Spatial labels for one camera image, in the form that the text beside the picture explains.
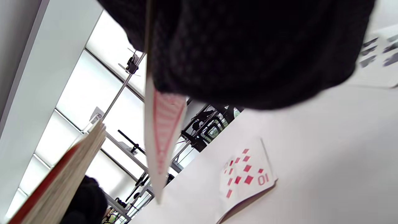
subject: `white table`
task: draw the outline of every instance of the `white table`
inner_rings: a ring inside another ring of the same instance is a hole
[[[398,223],[398,91],[340,86],[274,112],[244,111],[133,224],[215,223],[232,150],[264,139],[279,180],[225,223]]]

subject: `white card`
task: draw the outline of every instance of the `white card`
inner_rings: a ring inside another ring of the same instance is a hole
[[[90,116],[90,122],[91,124],[94,124],[95,122],[97,122],[99,119],[101,119],[103,117],[105,113],[99,108],[96,107],[93,114],[91,114]]]
[[[260,138],[239,149],[221,171],[217,223],[239,203],[271,188],[276,180]]]
[[[365,38],[357,68],[348,84],[392,88],[398,84],[398,25]]]
[[[162,94],[155,89],[152,77],[146,77],[144,141],[150,181],[158,203],[181,134],[186,105],[184,96]]]

